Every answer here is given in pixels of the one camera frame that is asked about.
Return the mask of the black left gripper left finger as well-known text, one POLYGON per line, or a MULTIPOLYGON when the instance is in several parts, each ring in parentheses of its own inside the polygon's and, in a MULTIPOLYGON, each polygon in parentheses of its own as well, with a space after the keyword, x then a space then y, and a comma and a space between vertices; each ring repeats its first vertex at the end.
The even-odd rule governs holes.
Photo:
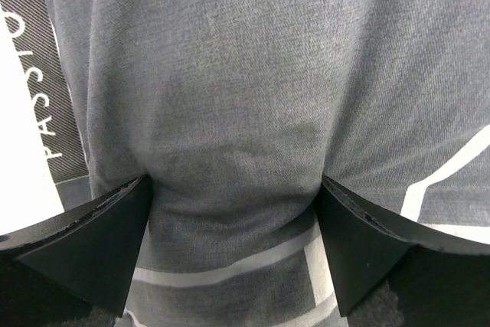
POLYGON ((152 203, 142 176, 1 236, 3 326, 111 326, 122 316, 152 203))

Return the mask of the grey-blue pillowcase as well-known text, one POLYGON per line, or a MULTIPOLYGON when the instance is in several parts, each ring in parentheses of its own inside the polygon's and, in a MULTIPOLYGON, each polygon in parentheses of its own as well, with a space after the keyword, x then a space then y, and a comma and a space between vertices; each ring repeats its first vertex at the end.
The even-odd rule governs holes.
POLYGON ((350 326, 323 177, 489 246, 489 0, 1 0, 57 215, 142 176, 111 326, 350 326))

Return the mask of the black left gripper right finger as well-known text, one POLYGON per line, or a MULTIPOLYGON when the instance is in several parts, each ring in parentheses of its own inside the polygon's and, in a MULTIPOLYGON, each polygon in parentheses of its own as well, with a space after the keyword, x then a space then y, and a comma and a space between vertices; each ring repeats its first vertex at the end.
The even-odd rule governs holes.
POLYGON ((489 246, 411 221, 328 177, 315 199, 350 326, 487 326, 489 246))

